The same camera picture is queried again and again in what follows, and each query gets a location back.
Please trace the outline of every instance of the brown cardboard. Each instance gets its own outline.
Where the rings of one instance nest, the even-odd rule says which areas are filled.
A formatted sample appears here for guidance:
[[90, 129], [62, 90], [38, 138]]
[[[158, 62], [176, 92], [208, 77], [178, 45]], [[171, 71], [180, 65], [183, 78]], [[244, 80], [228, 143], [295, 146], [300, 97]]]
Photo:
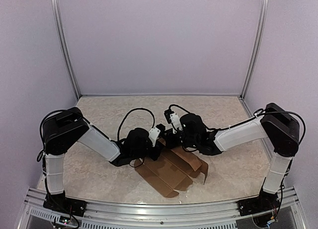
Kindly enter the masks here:
[[[138, 159], [135, 166], [141, 164]], [[190, 152], [185, 152], [181, 147], [171, 150], [164, 149], [158, 160], [149, 158], [136, 167], [136, 172], [141, 175], [154, 189], [166, 198], [179, 195], [176, 191], [186, 191], [193, 183], [191, 178], [196, 178], [200, 173], [208, 175], [208, 164]]]

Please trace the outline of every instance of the beige marbled surface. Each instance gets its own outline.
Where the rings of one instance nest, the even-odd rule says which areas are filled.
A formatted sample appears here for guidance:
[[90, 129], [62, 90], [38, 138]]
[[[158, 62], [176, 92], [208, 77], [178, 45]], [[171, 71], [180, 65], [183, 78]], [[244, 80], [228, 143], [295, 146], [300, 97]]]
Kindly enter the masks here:
[[[247, 118], [236, 97], [218, 96], [121, 96], [82, 97], [77, 104], [84, 116], [110, 138], [125, 114], [135, 107], [150, 109], [156, 124], [167, 126], [163, 116], [170, 104], [179, 104], [200, 115], [209, 127], [225, 127]], [[184, 113], [174, 109], [179, 116]], [[122, 127], [126, 137], [135, 127], [149, 129], [152, 117], [133, 112]], [[168, 199], [161, 196], [130, 166], [114, 167], [103, 157], [76, 143], [65, 156], [64, 186], [68, 196], [89, 200], [134, 204], [185, 204], [213, 202], [256, 195], [267, 174], [269, 162], [259, 141], [233, 148], [217, 156], [197, 154], [209, 164], [209, 175], [194, 179], [186, 192]], [[43, 181], [39, 189], [44, 189]]]

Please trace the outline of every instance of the cardboard box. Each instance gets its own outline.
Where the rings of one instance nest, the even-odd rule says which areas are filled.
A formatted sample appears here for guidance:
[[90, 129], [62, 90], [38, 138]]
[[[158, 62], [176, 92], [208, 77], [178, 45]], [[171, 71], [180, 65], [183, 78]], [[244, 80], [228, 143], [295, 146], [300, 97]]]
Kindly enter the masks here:
[[154, 189], [166, 198], [179, 195], [176, 190], [186, 191], [193, 183], [191, 178], [204, 174], [204, 182], [208, 176], [208, 164], [193, 153], [185, 152], [182, 147], [171, 150], [164, 149], [158, 160], [146, 158], [144, 163], [135, 168]]

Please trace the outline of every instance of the white wall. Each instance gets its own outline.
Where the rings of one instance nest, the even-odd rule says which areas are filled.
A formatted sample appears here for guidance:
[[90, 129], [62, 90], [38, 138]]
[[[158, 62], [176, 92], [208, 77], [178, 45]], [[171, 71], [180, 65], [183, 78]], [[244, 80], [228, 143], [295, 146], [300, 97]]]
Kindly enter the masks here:
[[318, 224], [318, 0], [269, 0], [246, 101], [251, 110], [275, 102], [303, 116], [307, 134], [287, 185], [295, 186], [311, 229]]
[[59, 0], [82, 94], [240, 94], [261, 0]]
[[11, 229], [36, 187], [39, 124], [74, 106], [50, 0], [0, 0], [0, 228]]

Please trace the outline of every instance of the back wall panel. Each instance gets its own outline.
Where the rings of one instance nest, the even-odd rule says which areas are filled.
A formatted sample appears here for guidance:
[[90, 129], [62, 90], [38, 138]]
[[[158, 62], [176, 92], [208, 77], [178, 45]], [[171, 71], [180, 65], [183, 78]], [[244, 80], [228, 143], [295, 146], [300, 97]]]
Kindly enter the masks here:
[[239, 94], [261, 0], [59, 0], [82, 94]]

